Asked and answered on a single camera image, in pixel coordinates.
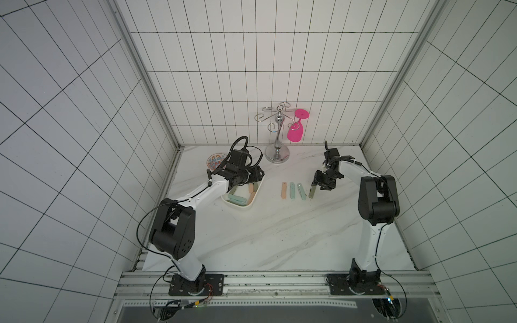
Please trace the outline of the olive green folding fruit knife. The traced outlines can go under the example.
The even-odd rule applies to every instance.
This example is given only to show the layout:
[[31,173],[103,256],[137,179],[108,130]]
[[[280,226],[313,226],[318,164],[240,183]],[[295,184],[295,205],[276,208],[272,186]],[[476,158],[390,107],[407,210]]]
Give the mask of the olive green folding fruit knife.
[[309,192],[309,195],[308,195],[310,199],[314,198],[317,187],[318,187],[317,185],[312,185],[311,186],[310,192]]

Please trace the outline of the mint folding fruit knife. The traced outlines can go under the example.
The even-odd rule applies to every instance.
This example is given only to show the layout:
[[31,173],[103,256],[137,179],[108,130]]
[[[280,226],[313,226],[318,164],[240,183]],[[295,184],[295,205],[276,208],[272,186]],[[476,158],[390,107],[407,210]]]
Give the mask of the mint folding fruit knife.
[[297,187],[298,187],[298,192],[299,192],[299,194],[300,194],[301,199],[302,199],[303,201],[305,201],[305,200],[307,199],[307,194],[306,194],[306,192],[305,192],[305,190],[304,190],[303,185],[302,185],[301,183],[298,183],[298,184],[297,184]]
[[296,185],[294,182],[289,183],[289,196],[292,200],[296,198]]

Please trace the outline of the peach folding fruit knife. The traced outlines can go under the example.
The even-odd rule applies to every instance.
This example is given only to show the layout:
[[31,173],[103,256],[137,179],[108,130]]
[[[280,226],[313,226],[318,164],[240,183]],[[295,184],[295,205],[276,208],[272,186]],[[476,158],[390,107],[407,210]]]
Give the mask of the peach folding fruit knife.
[[287,198],[287,188],[288,188],[287,182],[282,182],[282,185],[281,185],[281,198],[282,199]]

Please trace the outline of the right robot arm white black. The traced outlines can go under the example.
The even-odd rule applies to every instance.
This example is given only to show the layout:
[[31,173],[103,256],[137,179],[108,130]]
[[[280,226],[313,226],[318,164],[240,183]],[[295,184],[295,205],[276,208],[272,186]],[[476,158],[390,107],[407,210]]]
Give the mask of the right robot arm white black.
[[347,276],[349,288],[359,289],[379,285],[382,270],[378,253],[384,242],[386,230],[400,214],[396,180],[390,175],[377,174],[352,156],[342,156],[338,149],[324,144],[324,170],[315,172],[309,197],[318,188],[332,191],[337,181],[348,178],[359,187],[358,213],[362,218],[362,234],[358,256],[352,259]]

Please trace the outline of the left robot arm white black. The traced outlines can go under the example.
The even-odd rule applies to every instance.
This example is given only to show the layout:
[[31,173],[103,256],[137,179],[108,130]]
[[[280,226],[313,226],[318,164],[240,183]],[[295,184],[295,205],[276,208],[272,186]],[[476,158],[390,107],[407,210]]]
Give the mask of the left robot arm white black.
[[206,268],[191,253],[197,214],[233,188],[260,182],[265,176],[259,165],[262,158],[254,161],[248,145],[247,136],[238,137],[221,164],[207,170],[205,183],[178,199],[165,198],[153,209],[156,215],[148,241],[156,254],[171,259],[178,276],[188,283],[202,287],[205,281]]

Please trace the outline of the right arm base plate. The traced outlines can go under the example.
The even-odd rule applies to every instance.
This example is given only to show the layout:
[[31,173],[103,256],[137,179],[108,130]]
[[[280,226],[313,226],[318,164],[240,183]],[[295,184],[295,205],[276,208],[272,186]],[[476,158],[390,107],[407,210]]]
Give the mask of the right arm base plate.
[[385,294],[385,289],[380,286],[380,273],[376,272],[355,278],[349,278],[348,274],[328,274],[326,282],[332,296],[381,296]]

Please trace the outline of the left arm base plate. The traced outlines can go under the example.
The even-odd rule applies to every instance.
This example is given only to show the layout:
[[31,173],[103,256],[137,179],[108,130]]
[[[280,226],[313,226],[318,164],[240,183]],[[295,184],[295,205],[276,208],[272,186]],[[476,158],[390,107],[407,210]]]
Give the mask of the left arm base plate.
[[202,274],[195,281],[189,281],[180,275],[173,275],[168,291],[169,296],[221,296],[225,276],[223,274]]

